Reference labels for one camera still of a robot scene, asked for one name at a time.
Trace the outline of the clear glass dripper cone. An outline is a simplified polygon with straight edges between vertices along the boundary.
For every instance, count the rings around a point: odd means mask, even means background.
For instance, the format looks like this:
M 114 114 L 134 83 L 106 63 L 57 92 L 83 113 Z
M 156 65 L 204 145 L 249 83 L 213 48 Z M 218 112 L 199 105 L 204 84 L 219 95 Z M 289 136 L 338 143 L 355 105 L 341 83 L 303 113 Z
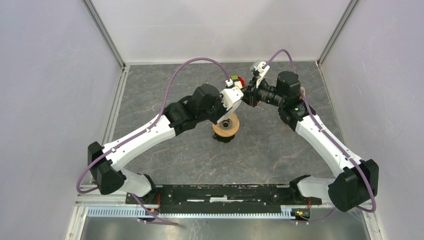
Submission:
M 224 131 L 232 131 L 240 127 L 240 121 L 235 113 L 230 118 L 218 123 L 218 128 Z

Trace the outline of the round wooden dripper holder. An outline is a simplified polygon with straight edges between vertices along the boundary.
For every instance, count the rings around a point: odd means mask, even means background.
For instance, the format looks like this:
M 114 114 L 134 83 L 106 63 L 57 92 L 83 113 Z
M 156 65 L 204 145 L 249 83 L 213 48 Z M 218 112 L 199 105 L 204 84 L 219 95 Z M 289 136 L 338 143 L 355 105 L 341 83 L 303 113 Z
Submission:
M 234 136 L 240 129 L 240 121 L 235 113 L 232 113 L 228 119 L 225 119 L 217 124 L 213 124 L 214 132 L 224 138 Z

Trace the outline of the black coffee server base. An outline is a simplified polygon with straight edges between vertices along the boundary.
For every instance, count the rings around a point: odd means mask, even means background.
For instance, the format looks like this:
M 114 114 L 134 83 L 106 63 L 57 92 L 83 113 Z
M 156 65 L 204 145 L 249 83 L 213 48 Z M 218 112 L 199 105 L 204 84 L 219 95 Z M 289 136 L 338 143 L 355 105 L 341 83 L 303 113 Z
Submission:
M 231 136 L 220 136 L 218 134 L 214 134 L 212 136 L 212 138 L 220 143 L 229 143 L 230 141 L 232 141 L 235 138 L 235 135 L 231 135 Z

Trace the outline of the white paper coffee filter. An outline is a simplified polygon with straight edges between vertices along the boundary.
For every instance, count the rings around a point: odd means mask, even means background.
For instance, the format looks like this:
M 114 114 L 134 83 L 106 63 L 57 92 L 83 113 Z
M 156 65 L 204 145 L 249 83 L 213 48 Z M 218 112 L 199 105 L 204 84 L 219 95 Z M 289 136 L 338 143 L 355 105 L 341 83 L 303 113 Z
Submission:
M 224 120 L 227 120 L 230 118 L 230 116 L 236 111 L 236 109 L 240 106 L 242 103 L 242 100 L 238 100 L 235 103 L 231 105 L 231 107 L 228 109 L 228 111 L 217 121 L 217 123 L 220 123 Z

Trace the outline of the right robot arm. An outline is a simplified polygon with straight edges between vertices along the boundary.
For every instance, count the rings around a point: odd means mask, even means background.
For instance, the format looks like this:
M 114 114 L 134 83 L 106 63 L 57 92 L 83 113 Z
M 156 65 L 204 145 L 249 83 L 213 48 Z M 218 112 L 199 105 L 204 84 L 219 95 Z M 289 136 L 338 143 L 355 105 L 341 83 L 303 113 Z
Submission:
M 259 102 L 276 106 L 280 119 L 318 152 L 334 175 L 305 175 L 293 180 L 295 187 L 288 191 L 293 203 L 317 198 L 331 201 L 341 212 L 353 208 L 368 213 L 376 211 L 379 166 L 373 159 L 363 160 L 331 133 L 310 106 L 298 74 L 282 71 L 272 86 L 266 83 L 264 74 L 254 70 L 252 80 L 242 91 L 244 102 L 252 107 Z

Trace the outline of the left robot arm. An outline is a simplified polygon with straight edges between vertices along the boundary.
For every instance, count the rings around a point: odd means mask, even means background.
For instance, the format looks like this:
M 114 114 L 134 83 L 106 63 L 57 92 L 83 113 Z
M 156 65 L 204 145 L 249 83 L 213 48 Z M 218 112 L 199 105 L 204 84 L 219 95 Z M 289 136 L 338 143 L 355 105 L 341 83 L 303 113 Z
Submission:
M 124 191 L 138 196 L 145 204 L 153 203 L 157 198 L 153 181 L 146 174 L 126 170 L 125 166 L 148 149 L 194 129 L 200 122 L 217 124 L 228 119 L 242 98 L 237 86 L 219 91 L 205 83 L 126 136 L 103 146 L 98 142 L 90 144 L 88 167 L 96 189 L 102 195 Z

